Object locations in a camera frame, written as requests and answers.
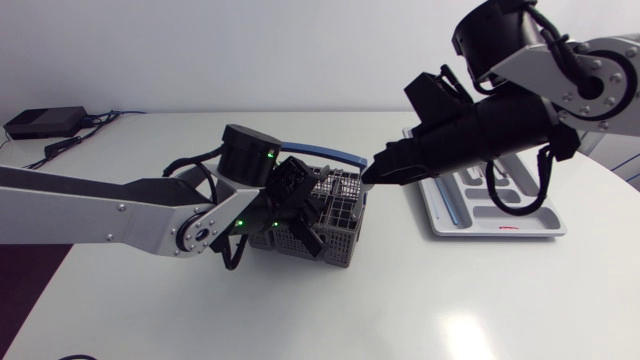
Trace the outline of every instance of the white plastic tray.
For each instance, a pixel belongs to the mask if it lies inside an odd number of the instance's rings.
[[[403,130],[405,138],[411,129]],[[531,203],[538,184],[516,154],[494,161],[498,195],[511,207]],[[487,191],[486,163],[419,182],[431,227],[441,236],[551,237],[567,229],[551,201],[531,215],[512,216],[498,209]]]

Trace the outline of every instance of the screw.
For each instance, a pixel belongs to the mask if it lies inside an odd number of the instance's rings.
[[[589,51],[589,49],[591,49],[591,45],[589,45],[589,43],[582,43],[580,45],[578,45],[578,52],[580,53],[586,53],[587,51]]]
[[[568,117],[569,117],[569,113],[566,112],[565,110],[558,111],[558,119],[560,121],[567,120]]]
[[[580,115],[587,116],[591,112],[591,107],[589,105],[585,105],[580,108]]]
[[[615,105],[615,104],[616,104],[616,98],[613,98],[613,97],[606,98],[606,99],[604,100],[604,104],[605,104],[607,107],[612,107],[613,105]]]
[[[591,70],[598,70],[602,67],[602,61],[600,60],[593,60],[593,62],[591,63]]]
[[[622,74],[620,73],[615,73],[613,75],[611,75],[611,77],[609,78],[609,81],[611,81],[612,83],[619,83],[620,81],[622,81]]]
[[[628,48],[625,52],[625,55],[627,55],[628,58],[635,57],[636,55],[638,55],[638,48],[635,46]]]

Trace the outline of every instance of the white table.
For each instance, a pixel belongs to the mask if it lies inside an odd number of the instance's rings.
[[[371,160],[417,122],[412,113],[134,115],[42,171],[155,177],[217,147],[227,123]],[[5,146],[0,163],[36,161],[49,142]],[[529,165],[534,155],[524,153]],[[6,359],[638,359],[640,195],[580,154],[553,171],[550,197],[569,229],[557,239],[436,238],[414,184],[371,191],[348,269],[248,248],[229,272],[213,253],[74,246]]]

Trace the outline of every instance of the black cable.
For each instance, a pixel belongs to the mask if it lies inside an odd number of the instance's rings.
[[[493,94],[497,93],[496,89],[487,90],[487,89],[483,88],[480,85],[480,83],[478,83],[476,81],[473,82],[473,88],[476,89],[476,91],[479,92],[482,95],[490,96],[490,95],[493,95]]]
[[[166,169],[162,172],[162,177],[168,177],[173,174],[174,171],[189,165],[196,165],[197,163],[201,163],[207,160],[211,160],[217,156],[222,154],[222,147],[219,147],[211,152],[190,157],[190,158],[181,158],[178,160],[174,160]]]
[[[9,133],[7,133],[7,130],[4,131],[4,137],[7,138],[7,141],[3,142],[2,145],[0,145],[0,149],[2,149],[2,147],[4,146],[4,144],[8,143],[11,141],[11,139],[9,139]]]
[[[540,209],[542,203],[547,198],[547,190],[549,189],[549,183],[551,181],[551,166],[553,164],[553,153],[549,145],[543,147],[538,152],[538,175],[540,176],[540,190],[538,196],[529,205],[521,208],[512,208],[502,202],[496,191],[495,174],[493,173],[493,161],[487,161],[487,169],[485,176],[487,177],[487,190],[489,190],[489,197],[493,200],[493,203],[502,211],[509,215],[525,216]]]
[[[198,167],[198,169],[202,170],[202,172],[204,173],[204,176],[207,177],[207,181],[209,182],[209,188],[211,188],[211,201],[213,201],[214,204],[218,204],[218,194],[216,193],[216,185],[213,182],[213,178],[211,177],[211,171],[209,171],[209,169],[207,169],[206,166],[204,166],[202,163],[197,163],[196,166]]]
[[[597,89],[589,80],[588,74],[580,65],[578,56],[569,48],[566,41],[568,36],[561,36],[558,29],[540,13],[533,5],[528,4],[525,10],[531,15],[533,20],[542,27],[540,35],[545,39],[547,47],[553,54],[556,64],[562,73],[574,83],[582,93],[592,96],[597,93]]]
[[[49,161],[55,159],[58,155],[62,154],[63,152],[74,148],[75,146],[81,144],[82,142],[84,142],[85,140],[89,139],[90,137],[94,136],[98,131],[100,131],[104,126],[112,123],[114,120],[116,120],[117,118],[119,118],[121,115],[123,114],[145,114],[142,111],[110,111],[108,113],[104,113],[104,114],[100,114],[100,115],[88,115],[86,116],[83,121],[90,121],[92,127],[95,127],[95,129],[93,129],[91,132],[89,132],[88,134],[79,137],[75,142],[69,143],[68,145],[65,145],[64,147],[55,149],[55,151],[53,151],[51,154],[45,155],[45,158],[37,161],[33,164],[29,164],[27,166],[24,166],[23,168],[25,169],[31,169],[31,170],[37,170],[39,168],[41,168],[44,164],[48,163]]]
[[[97,360],[97,359],[94,358],[93,356],[77,354],[77,355],[65,356],[60,360]]]
[[[471,95],[469,95],[469,93],[464,88],[464,86],[460,84],[460,82],[458,81],[458,78],[453,73],[453,71],[451,71],[451,68],[449,68],[448,65],[445,64],[440,67],[440,74],[444,76],[447,80],[449,80],[449,83],[454,87],[454,89],[456,89],[456,91],[458,92],[458,96],[463,103],[473,104],[473,99],[471,98]]]
[[[244,252],[244,248],[247,245],[247,240],[249,240],[249,235],[244,234],[240,238],[240,242],[237,245],[236,252],[231,256],[231,243],[229,242],[228,234],[221,234],[215,239],[209,247],[213,252],[220,253],[222,255],[222,260],[224,261],[224,267],[227,270],[234,270],[238,267],[240,260],[242,259],[242,253]]]

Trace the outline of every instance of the gray wire basket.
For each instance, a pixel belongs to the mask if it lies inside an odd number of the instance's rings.
[[[315,173],[320,168],[311,167]],[[286,255],[303,259],[324,259],[327,264],[348,267],[358,241],[364,206],[360,216],[352,217],[352,212],[360,197],[360,175],[343,170],[331,170],[327,179],[318,183],[311,195],[328,202],[313,229],[324,242],[324,249],[317,258],[311,256],[302,241],[295,238],[288,229],[273,228],[261,234],[249,236],[251,247],[263,250],[276,249]]]

